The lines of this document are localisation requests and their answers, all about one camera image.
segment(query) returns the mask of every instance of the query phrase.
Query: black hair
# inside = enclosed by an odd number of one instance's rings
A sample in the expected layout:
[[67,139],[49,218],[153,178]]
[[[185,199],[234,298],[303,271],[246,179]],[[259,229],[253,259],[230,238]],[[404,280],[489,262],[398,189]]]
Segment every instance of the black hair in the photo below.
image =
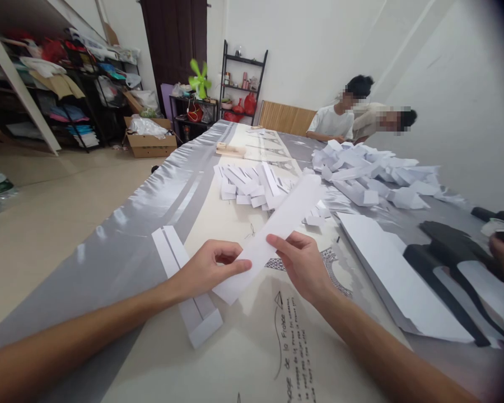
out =
[[346,92],[349,92],[356,99],[365,99],[371,92],[374,79],[371,76],[359,75],[353,77],[346,85]]
[[399,131],[406,132],[407,128],[411,127],[414,124],[417,117],[418,117],[418,114],[416,113],[416,111],[414,109],[400,112],[399,113]]

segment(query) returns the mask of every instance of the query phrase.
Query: tiled floor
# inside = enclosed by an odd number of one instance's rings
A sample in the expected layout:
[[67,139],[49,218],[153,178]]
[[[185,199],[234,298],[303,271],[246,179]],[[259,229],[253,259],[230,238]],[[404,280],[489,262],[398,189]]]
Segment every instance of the tiled floor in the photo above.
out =
[[0,171],[19,189],[0,213],[0,321],[163,161],[0,146]]

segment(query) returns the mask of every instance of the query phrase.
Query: dark wooden door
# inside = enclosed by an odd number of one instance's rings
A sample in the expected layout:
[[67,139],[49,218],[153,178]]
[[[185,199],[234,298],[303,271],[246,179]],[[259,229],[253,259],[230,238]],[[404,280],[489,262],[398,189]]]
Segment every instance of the dark wooden door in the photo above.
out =
[[207,60],[207,0],[141,0],[159,100],[161,84],[188,83]]

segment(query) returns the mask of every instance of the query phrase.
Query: cardboard box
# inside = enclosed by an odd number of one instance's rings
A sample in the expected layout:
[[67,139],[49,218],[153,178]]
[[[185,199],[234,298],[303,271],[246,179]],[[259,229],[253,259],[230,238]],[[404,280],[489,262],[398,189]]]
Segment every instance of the cardboard box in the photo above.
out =
[[[129,127],[132,118],[125,117],[125,125]],[[170,130],[171,124],[169,119],[151,119],[159,126]],[[178,147],[176,137],[168,135],[164,139],[159,139],[151,135],[127,134],[127,139],[131,149],[133,150],[134,158],[152,158],[152,157],[167,157],[173,150]]]

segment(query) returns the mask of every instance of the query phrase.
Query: white cardboard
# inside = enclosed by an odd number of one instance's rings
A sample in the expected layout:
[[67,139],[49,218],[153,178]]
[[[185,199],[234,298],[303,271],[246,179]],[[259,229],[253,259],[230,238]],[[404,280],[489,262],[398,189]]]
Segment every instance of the white cardboard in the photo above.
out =
[[426,336],[468,343],[473,337],[407,263],[373,219],[363,215],[338,217],[351,243],[418,331]]
[[262,268],[265,267],[267,261],[273,257],[276,250],[267,243],[267,235],[272,233],[280,238],[287,238],[302,221],[306,213],[321,199],[322,193],[320,177],[316,175],[301,177],[290,194],[271,215],[269,221],[249,241],[242,253],[237,257],[237,259],[251,260],[252,268],[217,285],[213,288],[215,294],[229,305],[232,305]]

